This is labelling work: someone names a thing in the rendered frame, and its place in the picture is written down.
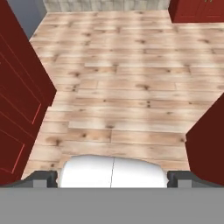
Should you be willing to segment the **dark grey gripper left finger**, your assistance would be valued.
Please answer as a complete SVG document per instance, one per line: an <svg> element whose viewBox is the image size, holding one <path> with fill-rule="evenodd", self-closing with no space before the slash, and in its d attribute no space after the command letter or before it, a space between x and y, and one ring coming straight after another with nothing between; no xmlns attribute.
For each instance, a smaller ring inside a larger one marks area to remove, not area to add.
<svg viewBox="0 0 224 224"><path fill-rule="evenodd" d="M24 188L57 188L58 173L56 171L35 171L27 178L9 184L9 187Z"/></svg>

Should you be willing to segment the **plain dark red cupboard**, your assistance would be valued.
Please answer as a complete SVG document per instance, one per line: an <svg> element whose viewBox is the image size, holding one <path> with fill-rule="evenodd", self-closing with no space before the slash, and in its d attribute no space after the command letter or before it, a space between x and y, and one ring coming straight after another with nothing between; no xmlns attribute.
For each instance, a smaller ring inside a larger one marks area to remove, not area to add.
<svg viewBox="0 0 224 224"><path fill-rule="evenodd" d="M224 93L185 134L190 170L224 186Z"/></svg>

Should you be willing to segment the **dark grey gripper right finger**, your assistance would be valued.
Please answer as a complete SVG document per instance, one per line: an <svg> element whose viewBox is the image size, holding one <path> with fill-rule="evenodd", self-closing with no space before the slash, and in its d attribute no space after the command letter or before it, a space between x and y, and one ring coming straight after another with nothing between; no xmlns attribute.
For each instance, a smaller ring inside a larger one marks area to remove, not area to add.
<svg viewBox="0 0 224 224"><path fill-rule="evenodd" d="M198 178L190 171L168 171L168 187L177 188L202 188L202 187L216 187L215 183L205 181Z"/></svg>

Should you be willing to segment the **white rounded object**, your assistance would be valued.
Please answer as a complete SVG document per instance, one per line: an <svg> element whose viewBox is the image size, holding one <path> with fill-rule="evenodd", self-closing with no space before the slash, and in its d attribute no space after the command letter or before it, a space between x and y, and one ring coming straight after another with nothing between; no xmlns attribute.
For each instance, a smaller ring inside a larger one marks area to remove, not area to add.
<svg viewBox="0 0 224 224"><path fill-rule="evenodd" d="M81 155L61 169L61 188L166 188L168 178L157 164L142 160Z"/></svg>

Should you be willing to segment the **dark red cupboard with panel lines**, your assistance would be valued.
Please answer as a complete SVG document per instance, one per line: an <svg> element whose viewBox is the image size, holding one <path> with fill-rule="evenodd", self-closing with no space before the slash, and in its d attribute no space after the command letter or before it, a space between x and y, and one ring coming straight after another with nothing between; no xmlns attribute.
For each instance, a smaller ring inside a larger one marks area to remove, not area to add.
<svg viewBox="0 0 224 224"><path fill-rule="evenodd" d="M0 186L19 181L56 88L7 0L0 0Z"/></svg>

